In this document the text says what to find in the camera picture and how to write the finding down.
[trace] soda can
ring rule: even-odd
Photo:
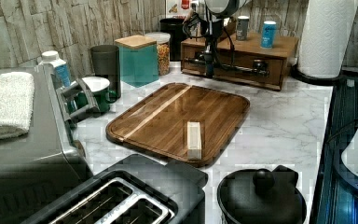
[[[246,40],[248,35],[248,23],[249,17],[247,16],[239,16],[238,17],[238,25],[237,25],[237,40]]]
[[[277,23],[275,21],[265,21],[263,33],[261,35],[261,48],[271,49],[274,43]]]

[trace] black mug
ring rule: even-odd
[[[118,46],[100,45],[90,49],[92,66],[96,77],[104,77],[110,81],[109,90],[121,97],[120,59]]]

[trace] white marble countertop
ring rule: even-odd
[[[159,81],[141,88],[122,83],[122,96],[111,106],[110,111],[97,119],[78,123],[75,130],[74,138],[85,147],[92,172],[98,174],[130,154],[139,153],[109,142],[105,137],[105,127],[109,121],[147,95],[172,82],[235,93],[246,97],[251,103],[246,121],[214,164],[200,168],[209,176],[204,187],[205,223],[221,223],[216,191],[226,175],[241,169],[272,170],[278,165],[285,165],[298,172],[297,188],[307,202],[305,223],[309,223],[332,88],[312,86],[290,77],[283,84],[282,91],[183,75],[178,68],[173,68]],[[146,157],[166,163],[158,158]]]

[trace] wooden cutting board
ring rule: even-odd
[[[240,126],[249,100],[181,83],[165,85],[109,122],[107,138],[196,167],[212,163]],[[187,159],[187,122],[201,126],[202,158]]]

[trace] striped towel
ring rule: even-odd
[[[33,101],[34,77],[31,74],[0,75],[0,139],[28,133]]]

